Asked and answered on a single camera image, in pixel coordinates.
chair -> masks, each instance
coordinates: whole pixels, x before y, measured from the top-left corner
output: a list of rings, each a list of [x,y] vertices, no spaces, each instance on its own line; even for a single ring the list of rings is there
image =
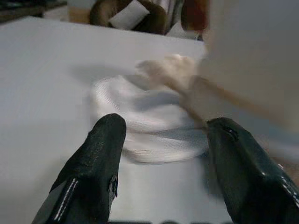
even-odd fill
[[[90,24],[103,27],[112,27],[109,19],[123,10],[132,0],[98,0],[92,7],[89,15]],[[149,10],[148,14],[133,30],[165,34],[167,15],[165,10],[148,0],[138,0]]]

white table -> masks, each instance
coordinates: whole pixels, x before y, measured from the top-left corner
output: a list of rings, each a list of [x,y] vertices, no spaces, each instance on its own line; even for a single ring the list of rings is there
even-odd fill
[[[31,223],[66,160],[91,128],[93,81],[131,74],[138,60],[179,53],[200,58],[201,42],[25,18],[0,26],[0,223]],[[230,220],[208,159],[164,165],[122,157],[111,220]]]

brown chair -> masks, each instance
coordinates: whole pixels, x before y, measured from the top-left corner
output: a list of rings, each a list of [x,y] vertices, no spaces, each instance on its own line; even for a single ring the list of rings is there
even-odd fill
[[[89,14],[92,25],[113,27],[109,19],[123,10],[132,0],[98,0]],[[165,34],[167,15],[165,10],[148,0],[138,0],[149,10],[149,14],[133,29],[134,31]]]

white tabletop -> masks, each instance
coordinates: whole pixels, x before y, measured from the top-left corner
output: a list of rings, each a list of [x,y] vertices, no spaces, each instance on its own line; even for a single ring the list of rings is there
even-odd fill
[[[92,126],[92,82],[132,74],[139,60],[203,51],[201,42],[38,18],[1,25],[0,223],[33,220]],[[111,220],[229,221],[208,167],[206,157],[164,165],[122,157]]]

white wall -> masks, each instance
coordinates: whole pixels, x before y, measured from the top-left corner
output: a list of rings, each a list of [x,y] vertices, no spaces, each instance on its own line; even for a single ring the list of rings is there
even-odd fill
[[[69,6],[91,8],[96,0],[68,0]]]

